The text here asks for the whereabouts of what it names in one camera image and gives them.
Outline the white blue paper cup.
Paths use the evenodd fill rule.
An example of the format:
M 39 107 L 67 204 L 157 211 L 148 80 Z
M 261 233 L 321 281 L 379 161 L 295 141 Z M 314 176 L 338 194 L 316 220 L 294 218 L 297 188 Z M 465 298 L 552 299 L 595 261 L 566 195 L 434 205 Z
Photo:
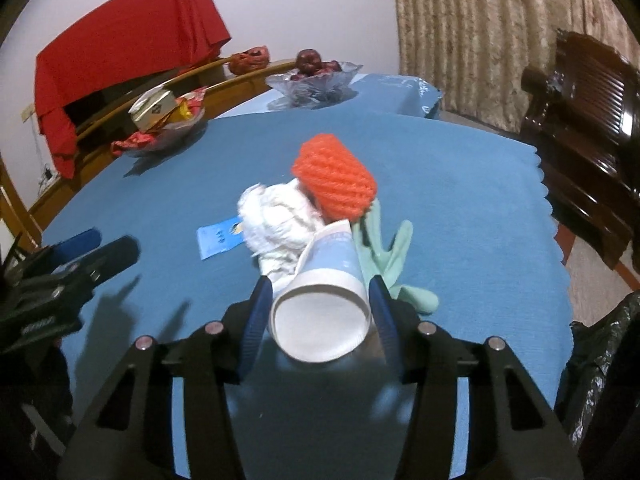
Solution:
M 273 301 L 271 337 L 291 359 L 341 359 L 366 339 L 368 293 L 347 220 L 324 226 L 298 260 L 294 278 Z

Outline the black trash bin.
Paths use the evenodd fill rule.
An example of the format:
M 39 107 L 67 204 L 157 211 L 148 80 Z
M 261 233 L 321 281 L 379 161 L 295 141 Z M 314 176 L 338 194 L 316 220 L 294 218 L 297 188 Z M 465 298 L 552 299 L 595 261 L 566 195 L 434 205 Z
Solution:
M 571 322 L 573 350 L 554 411 L 583 462 L 639 448 L 639 294 L 588 326 Z

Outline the blue paper card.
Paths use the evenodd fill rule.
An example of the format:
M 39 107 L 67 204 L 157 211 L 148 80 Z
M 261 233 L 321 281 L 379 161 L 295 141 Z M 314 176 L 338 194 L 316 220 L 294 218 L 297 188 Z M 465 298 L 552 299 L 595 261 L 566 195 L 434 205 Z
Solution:
M 244 243 L 242 221 L 233 217 L 196 230 L 201 260 L 223 254 Z

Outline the white crumpled tissue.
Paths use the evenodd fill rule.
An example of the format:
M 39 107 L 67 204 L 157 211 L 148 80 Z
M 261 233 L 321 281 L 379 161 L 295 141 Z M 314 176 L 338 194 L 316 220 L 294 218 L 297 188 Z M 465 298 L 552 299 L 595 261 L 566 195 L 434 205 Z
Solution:
M 277 295 L 292 282 L 300 256 L 324 227 L 322 214 L 296 178 L 247 188 L 238 200 L 238 214 L 244 243 Z

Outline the gold white box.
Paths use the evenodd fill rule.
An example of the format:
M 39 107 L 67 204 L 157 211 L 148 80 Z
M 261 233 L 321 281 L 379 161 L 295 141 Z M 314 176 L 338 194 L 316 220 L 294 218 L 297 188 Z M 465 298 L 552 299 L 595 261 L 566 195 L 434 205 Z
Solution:
M 138 130 L 147 132 L 176 107 L 176 98 L 170 90 L 154 87 L 139 96 L 128 113 Z

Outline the glass snack bowl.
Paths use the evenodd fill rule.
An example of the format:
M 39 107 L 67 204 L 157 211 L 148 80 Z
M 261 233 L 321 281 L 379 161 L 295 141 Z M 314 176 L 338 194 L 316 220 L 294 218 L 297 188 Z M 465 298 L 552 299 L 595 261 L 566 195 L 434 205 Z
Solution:
M 175 96 L 177 107 L 147 132 L 136 131 L 127 139 L 114 141 L 111 153 L 118 157 L 123 154 L 141 157 L 160 154 L 175 148 L 199 125 L 205 116 L 204 98 L 206 88 Z

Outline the blue felt tablecloth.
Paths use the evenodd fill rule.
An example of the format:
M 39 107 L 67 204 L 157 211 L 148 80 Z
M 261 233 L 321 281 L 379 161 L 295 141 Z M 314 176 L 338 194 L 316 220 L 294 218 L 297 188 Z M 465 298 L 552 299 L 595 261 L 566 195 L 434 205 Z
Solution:
M 116 159 L 54 218 L 47 243 L 95 228 L 141 247 L 63 341 L 76 417 L 137 336 L 188 336 L 250 296 L 259 275 L 250 252 L 202 259 L 196 232 L 232 218 L 246 188 L 290 180 L 300 147 L 322 132 L 373 174 L 384 240 L 412 223 L 400 279 L 438 296 L 433 321 L 461 339 L 502 337 L 555 399 L 572 351 L 570 279 L 534 149 L 439 120 L 333 107 L 212 120 L 168 157 Z M 306 366 L 266 340 L 227 396 L 252 479 L 392 478 L 413 402 L 373 341 Z

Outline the wooden bench backrest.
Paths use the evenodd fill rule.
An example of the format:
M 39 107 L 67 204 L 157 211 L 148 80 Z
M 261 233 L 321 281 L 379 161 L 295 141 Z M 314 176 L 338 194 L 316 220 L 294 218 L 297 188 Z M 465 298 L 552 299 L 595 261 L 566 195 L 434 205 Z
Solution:
M 118 153 L 164 154 L 194 133 L 196 124 L 260 96 L 269 89 L 268 77 L 294 67 L 292 60 L 274 61 L 233 75 L 232 63 L 222 58 L 155 87 L 144 84 L 93 115 L 79 127 L 73 177 L 55 178 L 31 207 L 24 205 L 2 167 L 1 220 L 12 244 L 24 252 L 38 248 L 44 228 Z

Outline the green rubber glove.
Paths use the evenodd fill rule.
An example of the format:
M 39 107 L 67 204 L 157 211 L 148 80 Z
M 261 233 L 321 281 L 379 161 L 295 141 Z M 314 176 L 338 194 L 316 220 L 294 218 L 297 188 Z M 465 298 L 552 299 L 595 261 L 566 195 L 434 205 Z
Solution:
M 408 302 L 416 309 L 416 312 L 430 315 L 438 309 L 439 298 L 434 292 L 421 287 L 401 284 L 399 281 L 412 242 L 413 224 L 411 221 L 402 220 L 390 246 L 384 246 L 382 207 L 376 198 L 368 211 L 352 224 L 352 237 L 366 284 L 369 284 L 370 279 L 375 275 L 379 275 L 390 292 L 390 296 Z

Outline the orange foam fruit net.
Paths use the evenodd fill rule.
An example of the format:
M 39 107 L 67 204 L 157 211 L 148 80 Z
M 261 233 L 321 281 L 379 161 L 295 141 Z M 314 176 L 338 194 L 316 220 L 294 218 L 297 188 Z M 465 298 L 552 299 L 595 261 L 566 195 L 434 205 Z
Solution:
M 332 133 L 319 133 L 300 147 L 292 174 L 330 221 L 359 220 L 378 194 L 370 171 Z

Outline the red carved ornament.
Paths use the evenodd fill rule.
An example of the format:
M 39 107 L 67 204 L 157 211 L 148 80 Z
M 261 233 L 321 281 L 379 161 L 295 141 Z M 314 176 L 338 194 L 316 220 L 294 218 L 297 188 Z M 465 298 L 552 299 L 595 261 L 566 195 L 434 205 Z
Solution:
M 266 46 L 257 46 L 243 52 L 236 52 L 229 58 L 229 72 L 235 76 L 263 70 L 270 63 L 270 53 Z

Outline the glass fruit bowl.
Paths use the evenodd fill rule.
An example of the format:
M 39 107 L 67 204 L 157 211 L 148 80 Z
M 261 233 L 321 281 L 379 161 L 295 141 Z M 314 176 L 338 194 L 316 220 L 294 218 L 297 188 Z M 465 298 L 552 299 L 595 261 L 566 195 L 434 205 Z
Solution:
M 281 97 L 268 103 L 268 110 L 322 108 L 340 104 L 356 96 L 350 86 L 362 69 L 361 65 L 340 62 L 341 71 L 299 77 L 297 70 L 270 75 L 265 83 Z

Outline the dark red fruit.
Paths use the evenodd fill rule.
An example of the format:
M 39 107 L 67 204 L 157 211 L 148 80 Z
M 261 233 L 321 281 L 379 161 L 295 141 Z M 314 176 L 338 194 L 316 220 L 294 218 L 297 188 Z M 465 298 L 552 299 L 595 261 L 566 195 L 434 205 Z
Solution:
M 314 49 L 304 49 L 297 53 L 295 73 L 292 80 L 301 80 L 313 76 L 331 75 L 342 71 L 337 61 L 323 61 L 320 53 Z

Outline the light blue under tablecloth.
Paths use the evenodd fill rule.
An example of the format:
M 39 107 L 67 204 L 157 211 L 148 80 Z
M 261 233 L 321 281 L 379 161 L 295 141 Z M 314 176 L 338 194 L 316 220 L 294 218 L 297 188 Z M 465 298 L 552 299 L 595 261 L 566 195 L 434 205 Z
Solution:
M 322 110 L 337 106 L 368 110 L 369 112 L 392 113 L 420 118 L 438 119 L 442 92 L 427 81 L 411 76 L 357 75 L 345 99 L 338 103 L 311 103 L 303 110 Z M 282 112 L 296 110 L 285 96 L 269 90 L 241 103 L 221 114 L 221 117 Z

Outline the beige patterned curtain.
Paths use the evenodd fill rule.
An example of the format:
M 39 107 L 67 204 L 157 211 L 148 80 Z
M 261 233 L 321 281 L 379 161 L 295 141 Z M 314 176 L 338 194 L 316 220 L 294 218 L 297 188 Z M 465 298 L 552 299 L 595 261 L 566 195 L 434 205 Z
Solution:
M 442 90 L 444 110 L 518 132 L 526 66 L 552 69 L 558 30 L 586 34 L 639 63 L 613 0 L 396 0 L 400 70 Z

